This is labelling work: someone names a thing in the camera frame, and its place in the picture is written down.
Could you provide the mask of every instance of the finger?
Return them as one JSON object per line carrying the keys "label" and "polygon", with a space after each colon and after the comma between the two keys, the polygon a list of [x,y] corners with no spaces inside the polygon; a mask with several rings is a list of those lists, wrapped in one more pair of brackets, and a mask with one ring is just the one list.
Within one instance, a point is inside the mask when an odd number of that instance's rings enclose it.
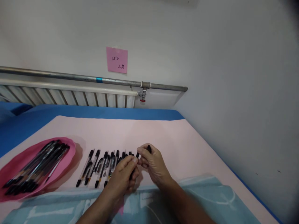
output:
{"label": "finger", "polygon": [[134,156],[132,156],[133,159],[128,163],[128,165],[123,169],[124,175],[130,176],[132,171],[135,169],[138,159]]}
{"label": "finger", "polygon": [[138,165],[141,165],[142,164],[142,161],[140,159],[138,159]]}
{"label": "finger", "polygon": [[125,194],[131,194],[132,191],[133,191],[133,187],[129,187],[129,188],[126,190]]}
{"label": "finger", "polygon": [[136,181],[135,180],[130,180],[128,188],[130,187],[134,187],[135,186]]}
{"label": "finger", "polygon": [[136,166],[134,171],[133,171],[133,174],[132,174],[132,180],[136,180],[138,176],[139,176],[139,169]]}
{"label": "finger", "polygon": [[142,157],[144,157],[147,161],[150,161],[152,159],[152,155],[145,148],[139,147],[137,148],[137,152],[142,155]]}
{"label": "finger", "polygon": [[152,150],[152,155],[156,155],[157,153],[160,153],[160,151],[155,146],[153,146],[151,143],[146,143],[146,144],[144,144],[140,147],[144,148],[144,149],[147,149],[148,146],[150,146],[150,148]]}
{"label": "finger", "polygon": [[122,161],[120,161],[118,163],[118,165],[116,166],[116,169],[118,171],[122,171],[134,158],[135,157],[132,156],[132,155],[129,155],[129,156],[125,157]]}
{"label": "finger", "polygon": [[148,162],[144,157],[141,157],[141,164],[146,164],[146,165],[148,165],[149,162]]}

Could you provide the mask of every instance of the pink oval dish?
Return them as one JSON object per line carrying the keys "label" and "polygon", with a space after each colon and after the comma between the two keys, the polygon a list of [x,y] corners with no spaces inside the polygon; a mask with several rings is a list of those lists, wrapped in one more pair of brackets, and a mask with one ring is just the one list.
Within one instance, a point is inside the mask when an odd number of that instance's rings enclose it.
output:
{"label": "pink oval dish", "polygon": [[[46,178],[44,182],[33,192],[31,193],[24,193],[18,195],[4,195],[8,188],[2,188],[2,186],[11,178],[13,178],[27,163],[29,163],[36,154],[50,141],[60,139],[62,143],[65,143],[70,146],[68,152],[64,155],[60,163],[58,164],[57,168],[53,172],[52,176],[49,178],[46,184]],[[45,189],[50,184],[57,181],[67,170],[68,166],[70,165],[75,153],[76,153],[76,145],[73,140],[62,137],[62,138],[51,138],[44,140],[40,143],[37,143],[25,151],[21,152],[17,156],[15,156],[9,163],[7,163],[1,170],[0,170],[0,202],[5,201],[18,201],[27,197],[30,197],[37,192]]]}

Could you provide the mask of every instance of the radiator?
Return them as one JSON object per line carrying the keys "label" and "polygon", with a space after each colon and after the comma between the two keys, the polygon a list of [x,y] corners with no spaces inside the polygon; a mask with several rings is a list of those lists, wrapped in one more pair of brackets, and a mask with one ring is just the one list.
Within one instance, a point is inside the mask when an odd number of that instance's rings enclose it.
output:
{"label": "radiator", "polygon": [[137,91],[0,79],[0,101],[134,108]]}

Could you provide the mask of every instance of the white wall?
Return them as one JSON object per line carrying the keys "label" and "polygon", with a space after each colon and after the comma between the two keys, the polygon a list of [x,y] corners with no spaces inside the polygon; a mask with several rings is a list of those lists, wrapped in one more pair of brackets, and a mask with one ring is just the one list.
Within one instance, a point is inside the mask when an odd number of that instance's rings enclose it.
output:
{"label": "white wall", "polygon": [[[144,107],[178,110],[291,223],[299,197],[296,27],[278,0],[2,0],[0,65],[188,86],[176,104],[178,93],[149,90]],[[128,50],[127,75],[107,71],[106,46]]]}

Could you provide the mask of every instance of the blue mattress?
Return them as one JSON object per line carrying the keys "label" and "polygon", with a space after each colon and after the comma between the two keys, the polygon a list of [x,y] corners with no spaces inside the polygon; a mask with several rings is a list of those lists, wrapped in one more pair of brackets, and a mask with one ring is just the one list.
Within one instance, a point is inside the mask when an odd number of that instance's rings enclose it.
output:
{"label": "blue mattress", "polygon": [[[2,142],[2,147],[0,148],[0,158],[59,115],[77,118],[131,120],[184,119],[184,117],[176,110],[39,105],[0,124],[0,139]],[[233,170],[232,172],[240,179],[240,181],[242,181],[242,179]],[[257,198],[257,200],[265,206],[272,216],[279,223],[282,223],[243,181],[242,183]]]}

